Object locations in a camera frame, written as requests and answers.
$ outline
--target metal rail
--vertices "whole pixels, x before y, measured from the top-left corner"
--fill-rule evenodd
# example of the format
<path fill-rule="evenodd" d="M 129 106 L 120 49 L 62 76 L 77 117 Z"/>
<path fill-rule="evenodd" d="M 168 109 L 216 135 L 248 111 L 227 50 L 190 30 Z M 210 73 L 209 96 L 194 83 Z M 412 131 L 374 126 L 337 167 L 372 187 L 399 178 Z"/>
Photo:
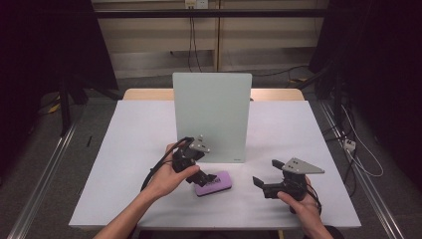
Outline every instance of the metal rail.
<path fill-rule="evenodd" d="M 323 113 L 325 114 L 326 119 L 328 120 L 330 126 L 332 126 L 335 136 L 340 137 L 340 132 L 338 131 L 337 127 L 335 127 L 333 116 L 333 111 L 331 107 L 324 102 L 319 102 L 322 108 Z M 342 148 L 342 143 L 339 140 L 339 146 Z M 346 152 L 347 160 L 351 162 L 351 154 Z M 361 163 L 359 158 L 356 157 L 355 159 L 358 163 Z M 388 238 L 391 239 L 404 239 L 405 236 L 400 230 L 400 227 L 394 216 L 392 215 L 390 209 L 388 208 L 387 204 L 382 199 L 381 195 L 379 194 L 378 190 L 376 189 L 375 185 L 373 184 L 371 178 L 366 173 L 362 172 L 358 166 L 354 163 L 353 171 L 358 179 L 360 185 L 362 186 L 366 197 L 368 198 L 369 202 L 371 203 L 376 215 L 382 226 L 384 227 L 385 232 L 388 235 Z"/>
<path fill-rule="evenodd" d="M 19 217 L 16 220 L 15 225 L 13 226 L 12 231 L 10 232 L 7 239 L 24 239 L 26 237 L 28 230 L 31 227 L 38 209 L 40 208 L 47 190 L 53 180 L 57 168 L 60 165 L 62 157 L 66 152 L 72 136 L 74 135 L 76 125 L 82 114 L 83 111 L 80 111 L 77 114 L 77 119 L 71 124 L 71 127 L 66 132 L 66 134 L 59 139 L 56 149 L 54 150 L 53 155 L 50 157 L 50 160 L 44 169 L 43 175 L 38 181 L 37 186 L 32 192 L 29 200 L 25 204 L 24 209 L 19 214 Z"/>
<path fill-rule="evenodd" d="M 95 10 L 75 12 L 63 10 L 40 11 L 43 16 L 97 18 L 316 18 L 344 16 L 356 13 L 352 9 L 172 9 L 172 10 Z"/>

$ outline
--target black curtain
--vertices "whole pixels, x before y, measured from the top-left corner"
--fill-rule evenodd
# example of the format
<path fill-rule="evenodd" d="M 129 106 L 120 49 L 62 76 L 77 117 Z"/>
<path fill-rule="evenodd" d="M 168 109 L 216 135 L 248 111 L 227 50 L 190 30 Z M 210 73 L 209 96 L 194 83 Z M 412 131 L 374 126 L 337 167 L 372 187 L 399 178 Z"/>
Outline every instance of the black curtain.
<path fill-rule="evenodd" d="M 57 92 L 63 76 L 80 91 L 117 88 L 97 18 L 78 12 L 94 13 L 91 1 L 0 1 L 0 176 L 22 148 L 41 97 Z"/>
<path fill-rule="evenodd" d="M 335 70 L 344 79 L 341 86 L 397 165 L 422 189 L 421 8 L 416 1 L 392 0 L 331 0 L 329 7 L 352 7 L 357 14 L 324 21 L 310 69 L 318 72 L 326 67 L 346 30 L 356 26 L 336 59 Z M 323 82 L 330 92 L 334 74 L 328 71 L 316 85 Z"/>

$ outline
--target black fabric backdrop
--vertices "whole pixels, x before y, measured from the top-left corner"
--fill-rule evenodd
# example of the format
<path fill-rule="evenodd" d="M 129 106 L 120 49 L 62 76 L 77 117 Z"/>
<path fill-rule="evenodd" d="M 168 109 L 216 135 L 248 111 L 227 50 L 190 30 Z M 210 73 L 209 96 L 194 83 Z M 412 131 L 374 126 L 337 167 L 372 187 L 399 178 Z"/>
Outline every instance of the black fabric backdrop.
<path fill-rule="evenodd" d="M 59 90 L 67 76 L 74 88 L 116 89 L 106 44 L 92 16 L 66 17 L 48 11 L 94 12 L 90 0 L 16 0 L 0 2 L 0 175 L 27 137 L 40 98 Z"/>

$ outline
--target forearm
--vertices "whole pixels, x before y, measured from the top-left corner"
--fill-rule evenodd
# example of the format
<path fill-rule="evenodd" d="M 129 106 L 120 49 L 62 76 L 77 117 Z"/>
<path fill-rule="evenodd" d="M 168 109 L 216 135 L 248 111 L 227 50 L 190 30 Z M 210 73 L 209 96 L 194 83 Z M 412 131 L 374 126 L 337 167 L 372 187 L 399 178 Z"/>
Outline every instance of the forearm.
<path fill-rule="evenodd" d="M 155 193 L 145 188 L 95 238 L 127 238 L 146 210 L 158 198 Z"/>

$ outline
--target wall outlet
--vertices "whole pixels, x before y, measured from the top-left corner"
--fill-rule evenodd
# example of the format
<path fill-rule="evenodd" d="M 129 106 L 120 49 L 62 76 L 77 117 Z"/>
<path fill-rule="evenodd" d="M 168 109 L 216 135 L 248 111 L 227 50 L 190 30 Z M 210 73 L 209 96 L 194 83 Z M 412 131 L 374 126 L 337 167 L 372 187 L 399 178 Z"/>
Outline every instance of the wall outlet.
<path fill-rule="evenodd" d="M 208 0 L 196 0 L 196 9 L 208 9 Z"/>
<path fill-rule="evenodd" d="M 186 9 L 196 9 L 196 0 L 185 0 Z"/>

